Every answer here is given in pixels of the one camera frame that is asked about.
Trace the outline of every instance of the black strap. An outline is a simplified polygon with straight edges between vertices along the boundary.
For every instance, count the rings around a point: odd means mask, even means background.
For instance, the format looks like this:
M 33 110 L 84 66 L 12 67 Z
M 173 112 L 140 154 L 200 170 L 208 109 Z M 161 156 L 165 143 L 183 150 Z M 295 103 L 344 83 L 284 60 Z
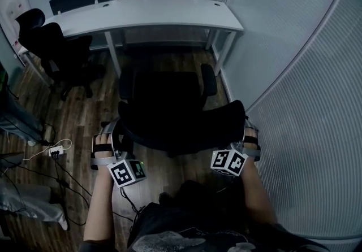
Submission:
M 245 136 L 244 137 L 244 142 L 248 142 L 250 144 L 256 144 L 258 145 L 258 139 L 255 137 L 250 137 L 250 136 Z
M 97 153 L 99 151 L 113 151 L 111 144 L 101 144 L 101 145 L 94 145 L 93 152 Z

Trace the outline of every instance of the white desk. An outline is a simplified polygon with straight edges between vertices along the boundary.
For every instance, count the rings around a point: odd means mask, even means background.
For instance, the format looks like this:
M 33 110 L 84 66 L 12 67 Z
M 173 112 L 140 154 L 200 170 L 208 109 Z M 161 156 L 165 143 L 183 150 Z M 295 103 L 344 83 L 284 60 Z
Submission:
M 65 37 L 90 32 L 104 32 L 117 75 L 120 66 L 110 30 L 146 26 L 190 26 L 210 29 L 206 49 L 214 40 L 214 31 L 228 31 L 229 35 L 215 66 L 215 75 L 222 67 L 225 57 L 238 31 L 243 27 L 222 2 L 212 0 L 117 0 L 87 6 L 48 18 L 45 24 L 56 22 Z M 36 73 L 48 84 L 48 79 L 37 68 L 22 47 L 19 55 L 29 62 Z

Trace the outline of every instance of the white power strip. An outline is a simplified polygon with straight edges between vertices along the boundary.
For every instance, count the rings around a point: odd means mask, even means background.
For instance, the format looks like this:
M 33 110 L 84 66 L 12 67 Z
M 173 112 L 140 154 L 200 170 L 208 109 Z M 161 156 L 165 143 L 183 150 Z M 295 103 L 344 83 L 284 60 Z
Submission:
M 63 146 L 53 146 L 49 150 L 50 157 L 58 157 L 64 154 L 64 147 Z

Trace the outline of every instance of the black office chair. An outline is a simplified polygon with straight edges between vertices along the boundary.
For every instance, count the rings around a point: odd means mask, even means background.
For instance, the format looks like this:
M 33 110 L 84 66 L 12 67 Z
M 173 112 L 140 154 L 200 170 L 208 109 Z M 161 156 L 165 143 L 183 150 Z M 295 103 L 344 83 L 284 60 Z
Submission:
M 122 134 L 169 157 L 224 148 L 243 139 L 245 110 L 233 101 L 203 111 L 217 84 L 212 67 L 201 65 L 204 91 L 194 72 L 142 72 L 133 80 L 132 68 L 122 71 L 118 106 Z
M 105 73 L 104 66 L 93 66 L 88 61 L 92 36 L 66 40 L 57 23 L 43 26 L 45 16 L 39 9 L 21 14 L 16 21 L 20 24 L 21 45 L 41 59 L 41 66 L 56 83 L 65 82 L 61 99 L 65 101 L 74 86 L 83 86 L 91 98 L 89 84 Z

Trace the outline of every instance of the chair headrest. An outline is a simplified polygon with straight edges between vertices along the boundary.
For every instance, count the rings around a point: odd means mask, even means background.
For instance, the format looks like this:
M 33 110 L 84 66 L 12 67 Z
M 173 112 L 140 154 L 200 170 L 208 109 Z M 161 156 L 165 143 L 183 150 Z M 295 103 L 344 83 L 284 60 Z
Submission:
M 34 8 L 25 13 L 22 13 L 15 20 L 20 25 L 20 37 L 22 34 L 33 28 L 42 27 L 45 22 L 45 15 L 40 9 Z

